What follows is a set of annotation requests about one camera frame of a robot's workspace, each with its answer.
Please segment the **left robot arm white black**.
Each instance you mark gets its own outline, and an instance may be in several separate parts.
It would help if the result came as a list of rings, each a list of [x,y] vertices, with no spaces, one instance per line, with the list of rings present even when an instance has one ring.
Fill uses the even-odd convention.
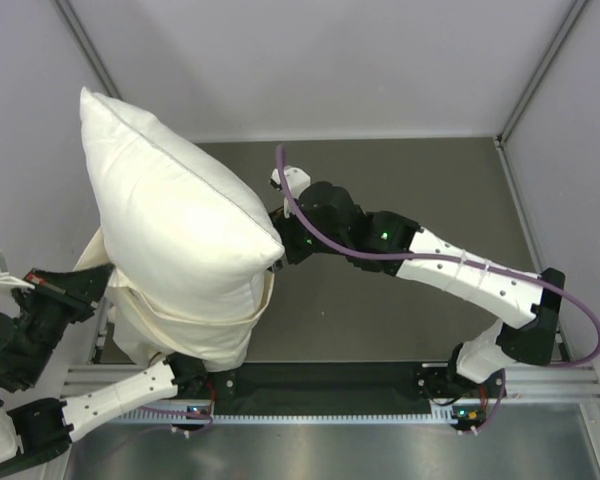
[[[71,272],[31,270],[18,279],[0,268],[0,292],[18,305],[0,313],[0,390],[36,385],[71,324],[90,319],[105,294],[110,264]],[[81,396],[42,398],[8,410],[0,398],[0,478],[49,462],[91,431],[132,410],[206,387],[199,359],[173,353],[140,373]]]

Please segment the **white pillow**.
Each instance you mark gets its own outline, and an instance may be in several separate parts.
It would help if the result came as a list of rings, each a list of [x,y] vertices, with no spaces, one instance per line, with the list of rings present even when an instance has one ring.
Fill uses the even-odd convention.
[[[84,88],[80,119],[105,250],[123,285],[174,317],[254,315],[284,252],[254,191],[139,107]]]

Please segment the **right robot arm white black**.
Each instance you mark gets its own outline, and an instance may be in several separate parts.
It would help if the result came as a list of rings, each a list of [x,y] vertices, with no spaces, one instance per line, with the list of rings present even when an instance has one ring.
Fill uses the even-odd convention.
[[[556,291],[565,282],[562,272],[549,268],[541,274],[498,274],[496,266],[462,252],[414,220],[390,211],[364,211],[346,189],[329,182],[309,186],[297,205],[312,230],[288,205],[269,214],[288,264],[348,248],[360,252],[347,260],[363,271],[438,288],[496,316],[478,337],[454,348],[446,368],[420,373],[424,396],[457,399],[503,368],[550,363],[561,307]]]

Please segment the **cream pillowcase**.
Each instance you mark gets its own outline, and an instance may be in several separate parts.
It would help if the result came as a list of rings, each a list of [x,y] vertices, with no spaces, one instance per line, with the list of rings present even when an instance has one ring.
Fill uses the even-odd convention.
[[[129,357],[144,363],[150,350],[177,352],[211,372],[244,362],[273,293],[268,268],[283,252],[270,223],[156,233],[121,244],[106,235],[96,230],[76,267],[114,265],[106,296],[114,339]]]

